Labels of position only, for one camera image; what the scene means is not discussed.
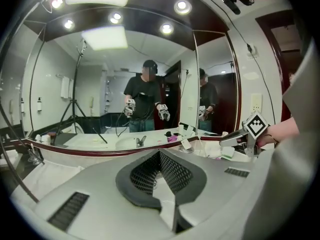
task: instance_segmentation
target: small bottle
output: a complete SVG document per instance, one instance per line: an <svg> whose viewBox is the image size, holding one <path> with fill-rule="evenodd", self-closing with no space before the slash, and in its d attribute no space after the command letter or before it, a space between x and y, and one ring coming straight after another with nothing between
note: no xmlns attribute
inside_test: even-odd
<svg viewBox="0 0 320 240"><path fill-rule="evenodd" d="M41 98L40 97L38 99L36 107L37 107L38 112L42 111L42 102L41 102Z"/></svg>
<svg viewBox="0 0 320 240"><path fill-rule="evenodd" d="M24 113L25 112L25 102L24 102L24 99L21 98L21 113Z"/></svg>

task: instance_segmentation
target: jeans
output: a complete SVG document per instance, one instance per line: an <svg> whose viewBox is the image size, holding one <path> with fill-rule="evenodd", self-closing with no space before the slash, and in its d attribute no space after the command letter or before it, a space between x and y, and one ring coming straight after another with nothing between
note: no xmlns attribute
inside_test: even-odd
<svg viewBox="0 0 320 240"><path fill-rule="evenodd" d="M155 121L149 120L130 120L130 133L149 132L155 130Z"/></svg>
<svg viewBox="0 0 320 240"><path fill-rule="evenodd" d="M199 121L198 129L211 132L211 121Z"/></svg>

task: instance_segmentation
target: recessed ceiling light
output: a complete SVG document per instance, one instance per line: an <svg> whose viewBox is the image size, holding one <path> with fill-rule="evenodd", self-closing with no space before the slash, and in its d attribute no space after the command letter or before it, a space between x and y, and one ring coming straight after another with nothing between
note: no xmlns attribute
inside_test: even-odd
<svg viewBox="0 0 320 240"><path fill-rule="evenodd" d="M74 22L71 19L68 19L65 23L64 23L64 27L68 30L72 29L75 26Z"/></svg>
<svg viewBox="0 0 320 240"><path fill-rule="evenodd" d="M187 7L187 4L186 4L186 2L185 1L180 1L180 2L178 2L178 8L179 9L186 9L186 7Z"/></svg>
<svg viewBox="0 0 320 240"><path fill-rule="evenodd" d="M121 15L119 13L115 13L113 15L113 17L116 19L116 20L120 20L121 19Z"/></svg>
<svg viewBox="0 0 320 240"><path fill-rule="evenodd" d="M63 3L63 0L52 0L51 5L53 8L58 9Z"/></svg>
<svg viewBox="0 0 320 240"><path fill-rule="evenodd" d="M191 9L191 3L185 0L180 0L174 5L174 10L177 14L188 14L191 12Z"/></svg>
<svg viewBox="0 0 320 240"><path fill-rule="evenodd" d="M174 31L174 27L169 24L164 24L161 26L160 31L166 35L169 35Z"/></svg>
<svg viewBox="0 0 320 240"><path fill-rule="evenodd" d="M113 24L119 24L119 23L122 22L122 20L123 20L123 18L122 18L122 16L121 16L121 14L118 13L118 12L111 13L111 14L109 15L109 21L110 21L111 23L113 23Z"/></svg>

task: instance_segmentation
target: cable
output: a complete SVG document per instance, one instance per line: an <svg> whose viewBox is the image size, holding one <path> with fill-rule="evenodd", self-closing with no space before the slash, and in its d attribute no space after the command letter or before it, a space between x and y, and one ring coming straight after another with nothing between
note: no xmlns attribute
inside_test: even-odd
<svg viewBox="0 0 320 240"><path fill-rule="evenodd" d="M220 66L220 65L224 65L224 64L228 64L228 63L232 63L232 61L228 61L228 62L225 62L225 63L213 65L213 66L211 66L211 67L206 68L205 70L209 70L209 69L212 69L212 68L215 67L215 66Z"/></svg>
<svg viewBox="0 0 320 240"><path fill-rule="evenodd" d="M262 80L263 80L264 85L265 85L265 87L266 87L266 90L267 90L267 92L268 92L268 94L269 94L269 98L270 98L270 102L271 102L271 108L272 108L273 121L274 121L274 124L276 124L276 117L275 117L275 111L274 111L274 104L273 104L272 99L271 99L271 95L270 95L269 88L268 88L268 86L267 86L267 83L266 83L266 80L265 80L264 74L262 73L262 70L261 70L261 68L260 68L260 66L259 66L259 64L258 64L258 62L256 61L256 58L254 57L254 55L252 54L252 52L251 52L251 51L252 51L252 49L250 50L250 53L251 53L251 55L252 55L252 57L253 57L253 59L254 59L254 61L255 61L256 65L258 66L258 68L259 68L259 70L260 70L260 73L261 73L261 76L262 76Z"/></svg>
<svg viewBox="0 0 320 240"><path fill-rule="evenodd" d="M43 7L48 13L52 14L51 4L50 4L50 9L51 9L51 11L49 11L49 10L44 6L43 1L42 1L40 4L42 5L42 7Z"/></svg>
<svg viewBox="0 0 320 240"><path fill-rule="evenodd" d="M136 50L138 53L140 53L140 54L142 54L142 55L144 55L144 56L147 56L147 57L151 58L148 54L145 54L145 53L139 51L139 50L136 49L133 45L129 44L129 46L132 47L134 50ZM158 63L160 63L160 64L163 64L163 65L165 65L165 66L167 66L167 67L169 67L169 68L171 68L170 65L168 65L168 64L166 64L166 63L164 63L164 62L157 61L157 60L155 60L155 59L154 59L154 61L155 61L155 62L158 62Z"/></svg>
<svg viewBox="0 0 320 240"><path fill-rule="evenodd" d="M256 58L254 57L254 55L252 54L252 48L251 46L247 43L247 41L244 39L243 35L240 33L240 31L237 29L237 27L235 26L234 22L231 20L231 18L229 17L229 15L226 13L226 11L224 9L222 9L222 7L220 5L218 5L215 1L213 0L210 0L212 3L214 3L221 11L224 12L224 14L227 16L227 18L229 19L229 21L231 22L232 26L234 27L234 29L239 33L240 37L242 38L242 40L245 42L247 48L248 48L248 51L251 53L256 65L258 66L260 72L261 72L261 75L262 75L262 79L263 79L263 82L264 82L264 85L266 87L266 90L269 94L269 98L270 98L270 102L271 102L271 108L272 108L272 114L273 114L273 121L274 121L274 124L276 124L276 117L275 117L275 111L274 111L274 105L273 105L273 102L272 102L272 99L271 99L271 95L270 95L270 92L269 92L269 88L267 86L267 83L265 81L265 78L264 78L264 74L262 73L262 70L256 60Z"/></svg>

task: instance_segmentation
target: black cap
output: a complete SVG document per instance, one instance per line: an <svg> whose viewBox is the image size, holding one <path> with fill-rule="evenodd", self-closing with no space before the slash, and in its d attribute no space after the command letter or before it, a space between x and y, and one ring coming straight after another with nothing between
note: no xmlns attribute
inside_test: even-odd
<svg viewBox="0 0 320 240"><path fill-rule="evenodd" d="M143 67L144 68L155 68L155 67L158 67L158 65L152 59L148 59L143 63Z"/></svg>
<svg viewBox="0 0 320 240"><path fill-rule="evenodd" d="M205 72L205 70L204 69L202 69L202 68L200 68L200 78L202 79L202 78L204 78L207 74L206 74L206 72Z"/></svg>

